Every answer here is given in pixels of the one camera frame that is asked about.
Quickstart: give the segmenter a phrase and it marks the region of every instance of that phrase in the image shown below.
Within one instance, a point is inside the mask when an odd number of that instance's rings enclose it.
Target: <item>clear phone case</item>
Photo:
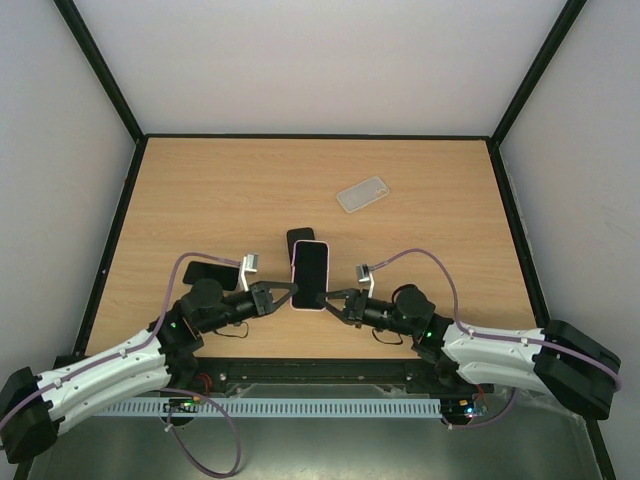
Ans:
[[[353,213],[389,195],[389,187],[380,177],[371,177],[338,193],[336,198],[345,212]]]

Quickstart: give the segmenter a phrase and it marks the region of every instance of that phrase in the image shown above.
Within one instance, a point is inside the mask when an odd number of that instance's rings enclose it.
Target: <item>perforated metal strip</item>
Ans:
[[[169,398],[132,398],[97,414],[102,417],[157,417]],[[440,401],[428,399],[216,398],[234,418],[440,418]],[[209,404],[184,407],[175,416],[221,417]]]

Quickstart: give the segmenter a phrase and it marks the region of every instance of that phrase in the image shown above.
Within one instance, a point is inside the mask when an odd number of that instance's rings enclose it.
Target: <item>white backdrop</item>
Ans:
[[[503,146],[552,315],[622,359],[601,428],[638,477],[640,2],[587,2]]]
[[[564,0],[76,0],[145,133],[493,132]]]
[[[0,72],[4,385],[71,353],[133,142],[53,2],[0,2]]]

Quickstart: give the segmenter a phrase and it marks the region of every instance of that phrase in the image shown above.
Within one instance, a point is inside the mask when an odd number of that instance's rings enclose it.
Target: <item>black frame bar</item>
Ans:
[[[100,304],[100,299],[104,291],[104,286],[109,273],[115,249],[118,243],[120,232],[124,224],[124,219],[127,213],[131,195],[133,194],[135,182],[140,169],[140,165],[144,156],[144,151],[147,146],[149,138],[255,138],[255,139],[344,139],[344,140],[482,140],[486,142],[491,163],[493,166],[494,174],[498,189],[500,191],[502,203],[511,230],[516,254],[522,270],[525,286],[529,295],[529,301],[533,310],[536,324],[539,327],[544,327],[549,321],[549,312],[542,294],[540,282],[538,280],[535,266],[531,257],[529,244],[526,238],[524,228],[520,214],[515,203],[511,185],[509,183],[508,176],[504,167],[504,162],[500,154],[500,145],[506,138],[509,130],[513,126],[519,113],[522,111],[528,98],[533,92],[538,81],[542,77],[547,66],[551,62],[554,54],[560,47],[562,41],[566,37],[569,29],[575,22],[580,11],[586,3],[586,0],[568,0],[556,20],[553,28],[547,36],[544,44],[538,52],[533,64],[529,68],[525,78],[520,84],[516,94],[511,100],[504,116],[500,120],[493,136],[491,138],[486,136],[447,136],[447,135],[286,135],[286,134],[143,134],[138,122],[136,121],[131,109],[129,108],[120,88],[118,87],[111,71],[109,70],[102,54],[100,53],[91,33],[89,32],[86,24],[82,20],[78,9],[76,8],[73,0],[54,0],[64,20],[66,21],[69,29],[76,38],[80,48],[84,52],[87,60],[91,64],[96,76],[101,82],[105,92],[111,99],[115,109],[117,110],[122,122],[129,131],[131,137],[136,142],[136,149],[129,168],[129,174],[125,182],[125,186],[118,203],[116,215],[114,217],[105,249],[100,261],[100,267],[96,274],[96,279],[89,297],[87,309],[85,311],[82,324],[78,332],[78,337],[74,346],[73,356],[83,357],[86,351],[87,343],[95,316]],[[269,365],[273,364],[275,370],[280,370],[280,373],[276,373],[275,377],[282,378],[282,367],[284,370],[291,366],[292,363],[296,363],[296,360],[286,359],[281,361],[265,361],[261,359],[203,359],[204,362],[211,363],[215,368],[220,368],[223,365],[225,369],[234,368],[249,368],[249,371],[255,367],[251,366],[252,362],[259,364],[261,374],[269,376]],[[354,362],[340,362],[340,361],[314,361],[313,365],[309,365],[308,360],[300,360],[298,362],[300,367],[309,372],[309,375],[317,375],[318,371],[322,372],[321,376],[331,378],[332,375],[338,376],[340,371],[344,372],[344,368],[347,368],[352,374],[358,371],[359,366],[367,369],[376,365],[375,361],[354,361]],[[393,378],[397,376],[405,376],[404,379],[399,378],[398,383],[408,386],[407,382],[410,382],[409,376],[406,376],[407,369],[412,367],[411,361],[398,361],[389,362],[385,367],[389,372],[389,379],[393,381]],[[587,430],[591,442],[594,447],[594,453],[597,463],[600,467],[601,474],[607,480],[614,480],[615,473],[611,464],[609,455],[606,450],[598,422],[593,420],[587,420]],[[16,472],[16,479],[25,479],[28,476],[31,462],[21,464]]]

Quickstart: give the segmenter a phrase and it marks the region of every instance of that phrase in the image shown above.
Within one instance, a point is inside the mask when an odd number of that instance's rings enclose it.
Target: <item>gray floor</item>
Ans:
[[[494,404],[500,400],[504,399],[490,397]],[[447,431],[438,420],[238,419],[236,423],[244,448],[238,480],[600,478],[582,420],[526,397],[505,419],[470,431]],[[196,419],[180,433],[208,467],[220,471],[231,466],[234,447],[223,420]],[[159,419],[94,417],[39,457],[29,478],[207,477],[185,460]]]

